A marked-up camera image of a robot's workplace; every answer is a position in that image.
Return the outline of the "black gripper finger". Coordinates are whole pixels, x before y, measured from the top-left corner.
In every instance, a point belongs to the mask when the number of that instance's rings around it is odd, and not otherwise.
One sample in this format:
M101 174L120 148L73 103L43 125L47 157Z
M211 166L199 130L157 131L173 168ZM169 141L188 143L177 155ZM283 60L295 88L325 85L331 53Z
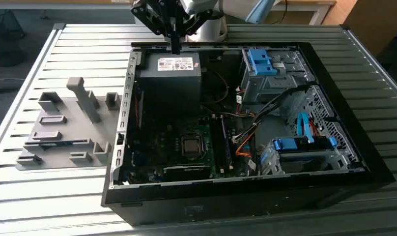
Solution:
M149 28L156 35L163 35L171 44L171 51L176 53L176 32L173 28L175 17L161 17L152 10L145 0L136 0L131 12L137 20Z
M195 15L188 15L184 9L176 12L176 53L180 53L181 44L187 35L193 35L207 20L209 20L213 10L205 10Z

